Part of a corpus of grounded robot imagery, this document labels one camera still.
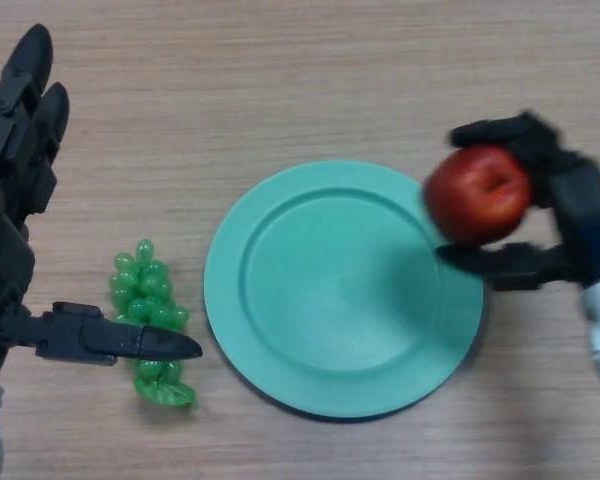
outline robotic hand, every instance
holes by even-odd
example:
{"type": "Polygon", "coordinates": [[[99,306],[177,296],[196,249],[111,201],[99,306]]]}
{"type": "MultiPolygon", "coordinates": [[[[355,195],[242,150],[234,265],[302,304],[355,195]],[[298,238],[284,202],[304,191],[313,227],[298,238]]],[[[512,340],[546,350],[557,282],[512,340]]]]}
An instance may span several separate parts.
{"type": "Polygon", "coordinates": [[[499,250],[446,245],[438,248],[440,258],[482,275],[496,291],[536,290],[552,281],[579,285],[591,353],[600,367],[600,166],[563,149],[559,132],[528,111],[458,127],[449,141],[458,148],[507,148],[531,179],[534,205],[552,211],[561,244],[542,249],[510,243],[499,250]]]}
{"type": "MultiPolygon", "coordinates": [[[[52,170],[69,117],[60,83],[45,93],[51,37],[32,27],[0,77],[0,369],[14,346],[70,362],[113,365],[118,357],[178,360],[202,355],[193,339],[168,330],[113,323],[98,307],[56,302],[41,317],[22,305],[33,277],[34,254],[25,220],[43,213],[56,186],[52,170]]],[[[2,401],[0,387],[0,406],[2,401]]],[[[0,440],[0,474],[2,470],[0,440]]]]}

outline teal plate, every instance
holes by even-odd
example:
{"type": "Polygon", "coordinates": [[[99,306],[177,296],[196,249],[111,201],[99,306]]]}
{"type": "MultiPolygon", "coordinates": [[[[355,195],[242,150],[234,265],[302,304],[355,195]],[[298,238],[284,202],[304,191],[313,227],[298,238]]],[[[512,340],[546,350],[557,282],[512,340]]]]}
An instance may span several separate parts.
{"type": "Polygon", "coordinates": [[[483,283],[438,261],[420,185],[325,161],[265,180],[207,257],[211,328],[233,367],[293,410],[376,417],[438,388],[479,332],[483,283]]]}

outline wood grain surface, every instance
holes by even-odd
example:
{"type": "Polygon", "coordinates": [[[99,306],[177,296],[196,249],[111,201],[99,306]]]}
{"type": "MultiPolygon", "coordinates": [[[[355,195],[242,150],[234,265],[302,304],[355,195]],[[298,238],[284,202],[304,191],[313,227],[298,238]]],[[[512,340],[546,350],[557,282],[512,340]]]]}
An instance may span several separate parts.
{"type": "MultiPolygon", "coordinates": [[[[13,351],[4,479],[600,479],[600,381],[572,287],[497,295],[468,368],[357,425],[246,388],[201,288],[227,209],[286,167],[355,158],[422,180],[450,128],[526,107],[600,158],[600,0],[0,0],[0,68],[36,22],[72,111],[56,194],[30,222],[28,305],[110,314],[112,257],[147,236],[205,356],[185,373],[201,408],[184,415],[141,402],[123,365],[13,351]]],[[[552,241],[550,222],[532,215],[523,236],[552,241]]]]}

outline grape bunch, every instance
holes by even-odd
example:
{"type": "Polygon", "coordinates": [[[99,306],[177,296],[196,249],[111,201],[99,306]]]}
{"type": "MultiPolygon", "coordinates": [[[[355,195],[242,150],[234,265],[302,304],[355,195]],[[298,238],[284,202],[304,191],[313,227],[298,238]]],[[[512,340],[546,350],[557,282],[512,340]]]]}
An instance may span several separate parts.
{"type": "MultiPolygon", "coordinates": [[[[135,257],[126,252],[116,255],[114,266],[109,285],[116,321],[184,331],[189,311],[173,301],[169,268],[154,258],[150,240],[138,242],[135,257]]],[[[160,405],[197,407],[195,391],[181,381],[182,361],[136,360],[134,364],[133,383],[142,397],[160,405]]]]}

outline apple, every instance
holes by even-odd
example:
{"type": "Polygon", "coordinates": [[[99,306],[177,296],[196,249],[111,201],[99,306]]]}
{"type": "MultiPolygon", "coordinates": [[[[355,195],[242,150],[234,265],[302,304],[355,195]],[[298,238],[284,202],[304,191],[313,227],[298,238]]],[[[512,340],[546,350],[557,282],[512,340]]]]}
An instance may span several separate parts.
{"type": "Polygon", "coordinates": [[[475,145],[442,162],[425,181],[423,197],[448,241],[482,246],[518,228],[531,206],[531,181],[506,149],[475,145]]]}

